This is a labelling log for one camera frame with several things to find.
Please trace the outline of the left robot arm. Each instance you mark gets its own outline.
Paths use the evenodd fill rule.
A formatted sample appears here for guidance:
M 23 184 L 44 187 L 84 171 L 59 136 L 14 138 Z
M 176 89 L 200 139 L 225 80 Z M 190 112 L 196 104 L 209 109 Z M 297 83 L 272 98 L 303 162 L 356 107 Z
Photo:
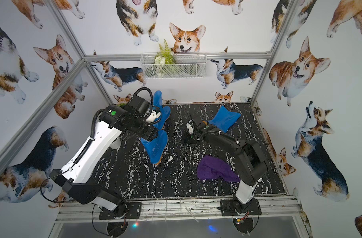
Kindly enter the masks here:
M 170 113 L 170 107 L 163 106 L 161 91 L 156 91 L 150 102 L 133 95 L 123 108 L 110 105 L 98 110 L 85 143 L 61 169 L 53 169 L 49 179 L 78 203 L 97 205 L 122 217 L 129 211 L 125 199 L 96 183 L 92 179 L 94 168 L 108 148 L 121 148 L 119 136 L 125 131 L 139 137 L 150 162 L 158 164 L 168 143 L 163 126 Z

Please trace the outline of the blue rubber boot back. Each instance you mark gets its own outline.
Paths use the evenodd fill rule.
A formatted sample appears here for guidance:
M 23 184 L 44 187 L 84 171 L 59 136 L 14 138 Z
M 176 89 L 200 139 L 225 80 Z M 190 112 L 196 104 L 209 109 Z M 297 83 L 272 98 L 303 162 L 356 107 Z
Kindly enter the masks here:
M 207 121 L 207 125 L 202 129 L 203 132 L 217 132 L 224 134 L 235 124 L 241 114 L 229 111 L 226 107 L 221 106 L 213 119 Z

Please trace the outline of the blue rubber boot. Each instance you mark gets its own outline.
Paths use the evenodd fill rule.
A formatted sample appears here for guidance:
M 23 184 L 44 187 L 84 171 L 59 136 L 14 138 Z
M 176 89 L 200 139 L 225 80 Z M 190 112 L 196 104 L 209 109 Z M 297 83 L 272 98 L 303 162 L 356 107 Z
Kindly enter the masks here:
M 161 112 L 160 121 L 154 124 L 154 127 L 156 127 L 158 130 L 162 130 L 164 128 L 165 122 L 171 114 L 171 108 L 169 106 L 163 106 L 162 92 L 160 90 L 154 93 L 153 105 L 158 107 Z
M 158 136 L 152 141 L 141 139 L 149 160 L 152 164 L 157 165 L 161 162 L 163 152 L 168 144 L 168 134 L 164 130 L 158 131 Z
M 235 124 L 241 114 L 229 111 L 226 107 L 221 106 L 213 119 L 207 121 L 207 125 L 202 129 L 203 132 L 217 132 L 224 134 Z

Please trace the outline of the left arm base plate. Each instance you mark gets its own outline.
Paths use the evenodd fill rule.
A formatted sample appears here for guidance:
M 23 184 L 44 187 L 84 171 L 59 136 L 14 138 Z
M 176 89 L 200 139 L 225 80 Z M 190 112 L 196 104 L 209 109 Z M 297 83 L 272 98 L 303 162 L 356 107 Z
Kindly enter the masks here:
M 99 219 L 112 220 L 112 219 L 139 219 L 141 214 L 141 202 L 128 202 L 120 204 L 114 211 L 102 208 Z

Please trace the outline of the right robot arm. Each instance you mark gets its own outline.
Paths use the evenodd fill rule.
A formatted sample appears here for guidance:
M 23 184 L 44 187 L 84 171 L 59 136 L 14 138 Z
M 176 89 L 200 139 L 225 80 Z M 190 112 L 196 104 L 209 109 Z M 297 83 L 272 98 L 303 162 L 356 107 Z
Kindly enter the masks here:
M 256 141 L 235 138 L 227 133 L 240 118 L 239 113 L 221 107 L 212 120 L 204 121 L 188 114 L 188 140 L 194 144 L 210 144 L 225 151 L 231 157 L 239 178 L 239 187 L 234 199 L 245 205 L 254 197 L 257 184 L 270 169 L 270 163 Z

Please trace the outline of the purple cloth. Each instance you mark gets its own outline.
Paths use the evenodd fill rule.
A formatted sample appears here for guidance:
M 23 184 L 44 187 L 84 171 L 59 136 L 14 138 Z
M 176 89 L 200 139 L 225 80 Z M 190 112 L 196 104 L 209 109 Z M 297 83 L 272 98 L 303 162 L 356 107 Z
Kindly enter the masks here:
M 219 158 L 205 156 L 197 167 L 199 180 L 213 180 L 222 178 L 226 182 L 240 182 L 240 178 L 231 169 L 231 166 Z

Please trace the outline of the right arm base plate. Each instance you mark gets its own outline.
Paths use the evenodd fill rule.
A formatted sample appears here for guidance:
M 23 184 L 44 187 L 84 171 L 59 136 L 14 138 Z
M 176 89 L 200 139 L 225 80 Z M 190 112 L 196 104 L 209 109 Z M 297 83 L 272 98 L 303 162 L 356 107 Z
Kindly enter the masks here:
M 252 198 L 248 203 L 242 204 L 239 200 L 220 200 L 217 208 L 221 211 L 222 216 L 239 216 L 239 215 L 261 215 L 262 211 L 258 199 Z

